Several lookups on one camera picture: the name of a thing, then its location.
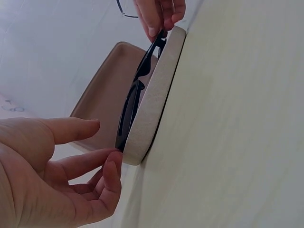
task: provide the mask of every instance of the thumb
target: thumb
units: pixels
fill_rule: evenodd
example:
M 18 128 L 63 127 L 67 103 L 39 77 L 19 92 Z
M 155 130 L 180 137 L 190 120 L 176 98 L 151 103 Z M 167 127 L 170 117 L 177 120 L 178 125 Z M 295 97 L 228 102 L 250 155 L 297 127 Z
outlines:
M 55 144 L 93 136 L 99 121 L 78 118 L 0 120 L 0 143 L 20 154 L 36 171 L 42 171 L 54 153 Z
M 155 37 L 161 29 L 161 18 L 155 0 L 135 0 L 135 6 L 149 35 Z

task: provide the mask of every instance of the finger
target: finger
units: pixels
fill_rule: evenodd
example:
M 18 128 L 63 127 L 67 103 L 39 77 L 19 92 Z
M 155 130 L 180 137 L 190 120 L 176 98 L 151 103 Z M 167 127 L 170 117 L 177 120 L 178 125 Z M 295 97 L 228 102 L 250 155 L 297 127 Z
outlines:
M 149 35 L 148 26 L 146 25 L 146 23 L 145 23 L 144 20 L 143 20 L 142 13 L 140 12 L 140 10 L 139 10 L 139 8 L 138 8 L 137 5 L 135 5 L 135 8 L 136 8 L 136 11 L 137 11 L 137 15 L 138 15 L 139 21 L 140 21 L 141 24 L 142 24 L 142 27 L 143 27 L 143 30 L 144 30 L 146 36 L 148 37 L 148 39 L 149 39 L 151 42 L 153 42 L 153 41 L 156 39 L 156 37 L 151 37 L 151 36 Z
M 172 0 L 161 0 L 162 14 L 164 19 L 164 27 L 166 30 L 171 30 L 174 26 L 172 22 L 173 2 Z
M 147 26 L 149 36 L 157 36 L 161 30 L 161 19 L 157 13 L 155 1 L 135 0 L 135 5 L 141 13 L 142 22 Z
M 105 188 L 99 200 L 90 201 L 93 209 L 92 220 L 111 216 L 117 207 L 122 187 L 114 161 L 104 165 L 104 181 Z
M 65 144 L 92 137 L 99 130 L 98 120 L 79 118 L 40 119 L 53 134 L 55 144 Z
M 90 193 L 93 190 L 88 184 L 73 184 L 70 185 L 70 187 L 74 192 L 80 195 Z
M 109 157 L 107 158 L 106 160 L 106 164 L 110 163 L 110 162 L 114 162 L 115 163 L 115 166 L 117 168 L 117 173 L 118 173 L 118 176 L 119 178 L 121 177 L 121 173 L 122 173 L 122 160 L 123 160 L 123 156 L 122 156 L 122 153 L 120 152 L 113 152 L 109 155 Z M 102 191 L 104 190 L 105 188 L 105 179 L 104 177 L 102 176 L 96 186 L 95 186 L 95 189 L 94 189 L 94 193 L 96 195 L 101 195 L 102 194 Z
M 173 4 L 174 14 L 172 16 L 172 22 L 175 24 L 184 18 L 186 12 L 186 2 L 185 0 L 174 0 Z
M 94 176 L 88 181 L 87 185 L 90 186 L 90 188 L 92 188 L 93 190 L 95 189 L 97 183 L 99 182 L 99 180 L 103 177 L 103 171 L 104 171 L 104 167 L 101 167 L 100 170 L 98 170 Z
M 80 177 L 104 164 L 110 153 L 116 149 L 102 149 L 57 161 L 66 173 L 68 180 Z
M 117 169 L 118 169 L 117 171 L 118 171 L 118 174 L 119 174 L 119 177 L 120 177 L 121 176 L 121 166 L 122 166 L 122 162 L 123 162 L 123 154 L 121 152 L 112 152 L 108 156 L 106 162 L 108 162 L 108 161 L 114 161 L 115 162 L 115 164 L 117 166 Z M 95 175 L 87 183 L 92 189 L 94 189 L 96 187 L 97 183 L 102 178 L 103 170 L 104 170 L 104 167 L 102 167 L 99 171 L 97 171 L 97 173 L 95 173 Z
M 96 196 L 93 192 L 88 192 L 81 195 L 83 198 L 85 198 L 87 201 L 91 200 L 97 200 L 99 196 Z

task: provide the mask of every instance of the tiled floor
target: tiled floor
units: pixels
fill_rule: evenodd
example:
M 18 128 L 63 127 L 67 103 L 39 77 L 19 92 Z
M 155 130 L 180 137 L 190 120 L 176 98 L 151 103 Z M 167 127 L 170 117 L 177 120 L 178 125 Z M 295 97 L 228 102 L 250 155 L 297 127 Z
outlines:
M 199 1 L 186 1 L 180 27 L 188 28 Z M 135 15 L 132 0 L 121 3 Z M 143 49 L 150 45 L 139 20 L 123 17 L 116 0 L 0 0 L 0 93 L 35 116 L 69 116 L 119 41 Z M 61 145 L 53 159 L 79 153 Z M 84 182 L 92 173 L 73 182 Z M 116 217 L 86 227 L 118 228 L 113 222 L 125 203 L 120 201 Z

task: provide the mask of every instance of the sunglasses frame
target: sunglasses frame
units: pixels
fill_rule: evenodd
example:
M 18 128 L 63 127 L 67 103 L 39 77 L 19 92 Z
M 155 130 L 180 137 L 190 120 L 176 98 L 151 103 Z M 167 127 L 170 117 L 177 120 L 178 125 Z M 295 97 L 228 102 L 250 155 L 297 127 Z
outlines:
M 134 80 L 123 106 L 117 129 L 115 146 L 120 151 L 124 150 L 131 126 L 137 114 L 141 92 L 145 89 L 145 85 L 139 80 L 139 78 L 150 73 L 151 58 L 156 47 L 159 48 L 158 59 L 160 58 L 162 51 L 167 43 L 167 39 L 164 39 L 163 37 L 164 30 L 158 34 L 155 41 L 150 45 L 149 49 L 137 67 Z

